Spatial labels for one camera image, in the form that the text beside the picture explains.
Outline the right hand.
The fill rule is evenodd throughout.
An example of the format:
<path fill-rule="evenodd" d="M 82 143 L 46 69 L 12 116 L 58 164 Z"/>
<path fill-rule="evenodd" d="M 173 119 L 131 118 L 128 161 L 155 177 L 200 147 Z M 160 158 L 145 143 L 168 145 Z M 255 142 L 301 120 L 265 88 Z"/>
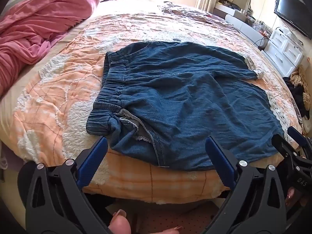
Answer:
<path fill-rule="evenodd" d="M 308 197 L 304 196 L 294 187 L 290 187 L 285 197 L 285 205 L 286 207 L 291 207 L 297 202 L 299 202 L 301 206 L 305 207 L 308 202 Z"/>

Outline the left hand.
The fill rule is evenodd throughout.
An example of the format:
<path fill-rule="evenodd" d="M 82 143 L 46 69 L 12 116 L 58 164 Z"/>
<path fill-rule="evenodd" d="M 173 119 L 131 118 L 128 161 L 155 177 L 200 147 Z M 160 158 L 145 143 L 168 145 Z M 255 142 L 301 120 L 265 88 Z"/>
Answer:
<path fill-rule="evenodd" d="M 126 212 L 122 209 L 119 209 L 117 212 L 113 214 L 112 220 L 108 226 L 109 230 L 114 234 L 131 234 L 131 226 L 129 221 L 126 218 Z M 165 234 L 179 234 L 182 227 L 174 227 L 171 229 L 167 229 L 159 233 Z"/>

